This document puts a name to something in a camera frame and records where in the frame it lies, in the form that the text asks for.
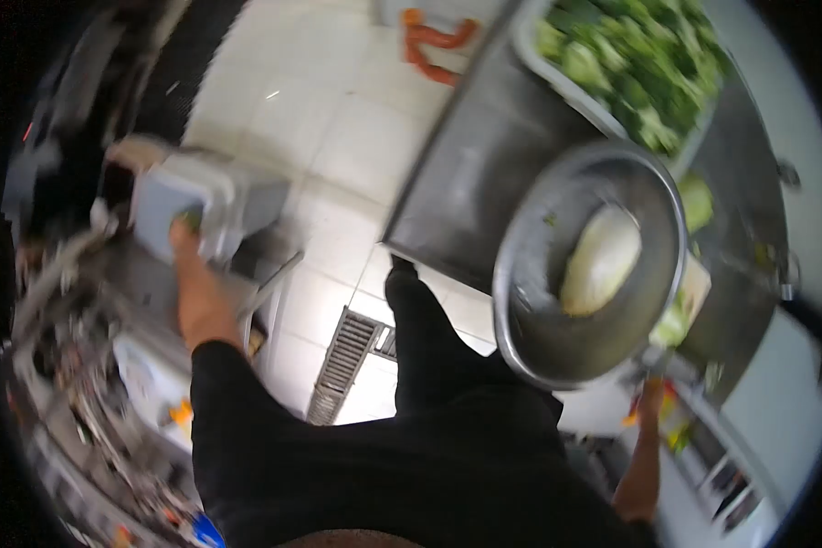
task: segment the kitchen floor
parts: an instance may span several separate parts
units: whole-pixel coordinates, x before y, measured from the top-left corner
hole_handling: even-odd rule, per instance
[[[487,21],[499,5],[445,0],[440,11]],[[285,217],[306,256],[289,281],[262,374],[300,416],[343,306],[394,323],[383,292],[389,255],[376,242],[452,91],[404,63],[399,31],[374,25],[371,11],[370,0],[252,0],[212,61],[186,129],[188,145],[292,181]],[[473,48],[427,52],[462,72]],[[461,338],[491,353],[490,298],[420,270]],[[393,415],[395,383],[395,363],[369,356],[337,422]]]

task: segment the kitchen equipment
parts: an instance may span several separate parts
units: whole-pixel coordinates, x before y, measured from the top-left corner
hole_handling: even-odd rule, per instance
[[[643,248],[613,299],[569,317],[556,296],[581,230],[605,203],[639,225]],[[680,287],[687,247],[679,193],[652,154],[603,141],[568,152],[542,171],[515,212],[496,258],[497,344],[517,374],[546,389],[578,389],[634,367],[648,334]]]
[[[150,253],[172,262],[171,220],[180,211],[203,210],[199,253],[225,262],[244,237],[277,220],[288,191],[285,177],[214,155],[175,152],[135,181],[134,236]]]

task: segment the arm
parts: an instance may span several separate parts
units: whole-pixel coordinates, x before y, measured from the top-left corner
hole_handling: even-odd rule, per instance
[[[655,518],[661,482],[658,413],[663,400],[663,382],[647,380],[637,409],[639,437],[636,438],[636,448],[612,498],[615,512],[625,522],[644,520],[651,523]]]
[[[200,238],[185,221],[177,220],[171,225],[170,239],[179,288],[179,331],[186,348],[192,352],[208,340],[222,340],[246,355],[229,298],[198,256]]]

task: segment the stainless steel counter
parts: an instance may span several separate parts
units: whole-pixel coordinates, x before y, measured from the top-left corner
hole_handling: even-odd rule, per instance
[[[519,0],[506,2],[432,131],[387,222],[383,242],[490,293],[506,226],[537,174],[601,134],[523,66],[510,43]],[[753,240],[786,246],[777,162],[746,87],[729,80],[691,168],[715,196],[715,219],[693,240],[712,290],[680,353],[703,371],[723,362],[712,390],[724,402],[764,334],[776,297],[756,280]]]

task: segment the plastic container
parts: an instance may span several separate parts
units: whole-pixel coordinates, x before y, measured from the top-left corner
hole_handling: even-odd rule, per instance
[[[271,225],[289,192],[285,177],[213,155],[174,153],[137,178],[134,235],[154,256],[173,261],[167,234],[174,216],[203,211],[199,254],[225,262],[241,241]]]
[[[537,21],[545,18],[554,4],[559,4],[559,2],[527,0],[518,10],[512,29],[512,43],[518,57],[530,70],[544,78],[551,88],[566,101],[566,104],[587,118],[606,137],[627,138],[624,126],[615,116],[612,116],[611,112],[537,51]],[[674,179],[680,179],[685,174],[697,155],[697,150],[701,147],[703,137],[706,135],[706,129],[712,122],[716,99],[717,97],[713,97],[711,104],[702,109],[697,116],[697,127],[686,135],[682,150],[674,158],[662,158]]]

